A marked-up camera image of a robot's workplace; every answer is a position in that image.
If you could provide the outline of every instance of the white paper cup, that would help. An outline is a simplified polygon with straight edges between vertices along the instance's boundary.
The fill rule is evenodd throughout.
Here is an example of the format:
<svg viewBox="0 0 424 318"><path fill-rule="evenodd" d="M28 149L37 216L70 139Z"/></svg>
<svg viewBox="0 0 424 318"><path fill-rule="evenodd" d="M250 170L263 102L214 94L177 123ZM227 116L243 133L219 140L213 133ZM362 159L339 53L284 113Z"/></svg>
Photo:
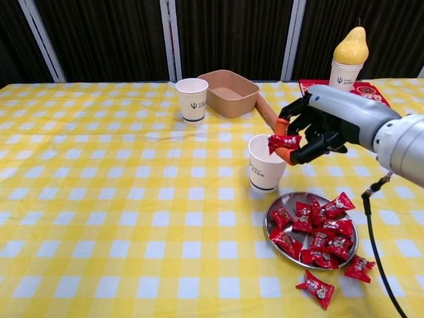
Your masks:
<svg viewBox="0 0 424 318"><path fill-rule="evenodd" d="M336 61L333 60L331 62L331 74L330 74L329 86L337 88L337 89L341 89L342 91L350 91L363 65L364 64L347 65L347 64L337 63Z"/></svg>
<svg viewBox="0 0 424 318"><path fill-rule="evenodd" d="M205 118L208 87L207 81L200 78L182 79L175 85L185 123L197 124Z"/></svg>
<svg viewBox="0 0 424 318"><path fill-rule="evenodd" d="M250 186L259 192L273 192L278 188L286 169L286 162L275 152L270 156L267 134L259 134L249 141Z"/></svg>

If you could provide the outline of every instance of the candy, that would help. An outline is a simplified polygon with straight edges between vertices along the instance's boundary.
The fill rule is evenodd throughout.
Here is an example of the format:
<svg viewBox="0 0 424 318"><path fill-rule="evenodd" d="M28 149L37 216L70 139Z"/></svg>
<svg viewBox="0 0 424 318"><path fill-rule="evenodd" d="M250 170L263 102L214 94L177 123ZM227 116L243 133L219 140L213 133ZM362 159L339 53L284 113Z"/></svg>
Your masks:
<svg viewBox="0 0 424 318"><path fill-rule="evenodd" d="M371 278L368 276L367 271L371 270L375 264L375 262L370 262L365 258L355 255L353 256L352 263L344 272L344 275L356 280L362 280L363 282L370 283Z"/></svg>
<svg viewBox="0 0 424 318"><path fill-rule="evenodd" d="M293 222L293 230L313 234L311 205L296 202L296 219Z"/></svg>
<svg viewBox="0 0 424 318"><path fill-rule="evenodd" d="M307 290L327 310L334 294L334 286L319 280L309 270L306 270L306 282L296 285L296 288Z"/></svg>
<svg viewBox="0 0 424 318"><path fill-rule="evenodd" d="M298 149L301 139L302 137L299 135L280 136L278 134L273 134L268 138L268 148L270 149L270 155L276 150L276 148L279 147L287 149Z"/></svg>
<svg viewBox="0 0 424 318"><path fill-rule="evenodd" d="M284 207L280 207L278 210L272 210L272 217L277 223L277 228L282 229L287 224L293 222L292 216L287 212Z"/></svg>
<svg viewBox="0 0 424 318"><path fill-rule="evenodd" d="M271 233L270 239L272 242L286 251L291 257L295 258L296 260L299 259L299 253L303 246L302 243L297 242L294 238L285 234L285 232L281 231L280 229L275 229Z"/></svg>
<svg viewBox="0 0 424 318"><path fill-rule="evenodd" d="M352 220L325 220L323 229L351 237L353 234Z"/></svg>
<svg viewBox="0 0 424 318"><path fill-rule="evenodd" d="M339 263L326 252L318 250L302 250L302 262L306 264L314 263L322 268L339 268Z"/></svg>
<svg viewBox="0 0 424 318"><path fill-rule="evenodd" d="M325 210L321 208L318 203L318 200L313 197L312 198L312 224L315 227L322 227L325 221Z"/></svg>
<svg viewBox="0 0 424 318"><path fill-rule="evenodd" d="M336 237L329 241L327 250L335 256L347 260L349 257L348 250L353 245L353 242L349 238Z"/></svg>
<svg viewBox="0 0 424 318"><path fill-rule="evenodd" d="M325 216L328 219L334 219L341 213L354 209L352 201L348 198L345 192L340 193L332 202L328 202L326 205L321 207L325 211Z"/></svg>
<svg viewBox="0 0 424 318"><path fill-rule="evenodd" d="M327 243L332 240L336 234L331 231L326 231L323 229L316 229L313 235L311 250L320 250L321 252L327 251Z"/></svg>

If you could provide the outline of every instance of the black curtain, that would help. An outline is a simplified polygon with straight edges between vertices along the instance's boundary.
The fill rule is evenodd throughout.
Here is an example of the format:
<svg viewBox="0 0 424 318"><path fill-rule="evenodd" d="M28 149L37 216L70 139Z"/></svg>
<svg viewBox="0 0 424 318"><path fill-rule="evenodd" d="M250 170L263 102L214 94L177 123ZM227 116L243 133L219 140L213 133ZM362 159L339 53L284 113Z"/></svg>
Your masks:
<svg viewBox="0 0 424 318"><path fill-rule="evenodd" d="M17 0L0 1L0 88L51 82L52 76Z"/></svg>
<svg viewBox="0 0 424 318"><path fill-rule="evenodd" d="M335 47L359 18L370 55L358 78L417 77L424 64L423 0L326 0L306 3L292 79L328 79Z"/></svg>
<svg viewBox="0 0 424 318"><path fill-rule="evenodd" d="M279 80L292 0L177 0L183 77L218 69Z"/></svg>
<svg viewBox="0 0 424 318"><path fill-rule="evenodd" d="M35 0L68 81L169 80L159 0Z"/></svg>

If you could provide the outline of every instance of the robotic hand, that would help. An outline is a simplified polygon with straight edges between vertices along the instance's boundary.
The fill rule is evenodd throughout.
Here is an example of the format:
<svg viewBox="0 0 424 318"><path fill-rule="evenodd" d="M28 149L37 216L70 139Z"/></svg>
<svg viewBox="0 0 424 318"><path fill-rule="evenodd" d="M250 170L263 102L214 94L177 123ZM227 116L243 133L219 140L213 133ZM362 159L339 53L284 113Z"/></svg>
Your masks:
<svg viewBox="0 0 424 318"><path fill-rule="evenodd" d="M291 124L292 117L298 116ZM424 115L404 118L377 101L326 85L281 110L276 134L305 130L308 143L298 150L277 148L288 164L310 162L330 151L346 153L346 142L376 153L389 171L424 187Z"/></svg>

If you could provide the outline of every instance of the cup with black rim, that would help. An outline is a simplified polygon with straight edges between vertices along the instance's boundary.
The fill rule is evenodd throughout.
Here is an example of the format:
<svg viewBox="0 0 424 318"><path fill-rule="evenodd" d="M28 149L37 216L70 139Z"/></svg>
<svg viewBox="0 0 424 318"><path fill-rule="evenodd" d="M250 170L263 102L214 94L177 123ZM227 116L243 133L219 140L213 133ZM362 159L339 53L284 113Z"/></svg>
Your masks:
<svg viewBox="0 0 424 318"><path fill-rule="evenodd" d="M287 163L275 152L270 155L268 134L258 134L249 141L250 187L258 192L270 193L278 189Z"/></svg>
<svg viewBox="0 0 424 318"><path fill-rule="evenodd" d="M204 120L208 87L207 81L200 78L185 78L175 85L186 124L198 124Z"/></svg>

